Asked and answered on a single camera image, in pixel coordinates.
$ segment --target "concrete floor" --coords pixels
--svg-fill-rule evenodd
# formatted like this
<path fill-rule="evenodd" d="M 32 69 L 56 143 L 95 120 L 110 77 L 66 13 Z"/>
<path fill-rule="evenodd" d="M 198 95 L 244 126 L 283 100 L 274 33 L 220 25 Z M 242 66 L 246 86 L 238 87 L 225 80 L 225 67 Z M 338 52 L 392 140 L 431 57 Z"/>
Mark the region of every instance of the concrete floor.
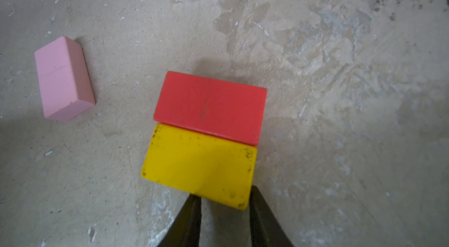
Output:
<path fill-rule="evenodd" d="M 97 99 L 67 123 L 33 55 L 60 36 Z M 295 246 L 447 246 L 448 40 L 449 0 L 0 0 L 0 242 L 156 246 L 187 197 L 140 177 L 173 70 L 268 88 L 254 184 Z M 204 200 L 200 245 L 248 220 Z"/>

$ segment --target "wooden block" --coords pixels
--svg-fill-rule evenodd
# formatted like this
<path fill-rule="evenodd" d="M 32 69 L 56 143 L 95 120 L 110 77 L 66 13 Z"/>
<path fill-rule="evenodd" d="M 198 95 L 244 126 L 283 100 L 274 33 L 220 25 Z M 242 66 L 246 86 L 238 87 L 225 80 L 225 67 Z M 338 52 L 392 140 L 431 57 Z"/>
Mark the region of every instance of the wooden block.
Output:
<path fill-rule="evenodd" d="M 43 115 L 68 121 L 95 105 L 81 46 L 60 37 L 35 52 Z"/>
<path fill-rule="evenodd" d="M 143 178 L 244 210 L 257 149 L 158 124 L 143 163 Z"/>
<path fill-rule="evenodd" d="M 257 145 L 267 89 L 168 72 L 154 120 Z"/>

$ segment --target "red block's top face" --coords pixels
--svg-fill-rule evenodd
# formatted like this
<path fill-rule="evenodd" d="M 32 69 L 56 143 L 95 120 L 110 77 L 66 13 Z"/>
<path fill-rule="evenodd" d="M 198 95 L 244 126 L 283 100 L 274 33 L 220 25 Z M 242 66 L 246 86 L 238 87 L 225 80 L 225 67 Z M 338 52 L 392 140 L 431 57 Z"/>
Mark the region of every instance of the red block's top face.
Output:
<path fill-rule="evenodd" d="M 267 89 L 168 72 L 154 120 L 257 145 Z"/>

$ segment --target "yellow block's top face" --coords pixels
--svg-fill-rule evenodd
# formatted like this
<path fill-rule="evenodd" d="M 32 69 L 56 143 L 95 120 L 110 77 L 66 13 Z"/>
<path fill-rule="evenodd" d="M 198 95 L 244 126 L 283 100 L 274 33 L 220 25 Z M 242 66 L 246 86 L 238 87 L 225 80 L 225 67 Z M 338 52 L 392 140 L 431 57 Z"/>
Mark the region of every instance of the yellow block's top face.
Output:
<path fill-rule="evenodd" d="M 156 125 L 143 178 L 233 208 L 248 206 L 257 149 L 178 127 Z"/>

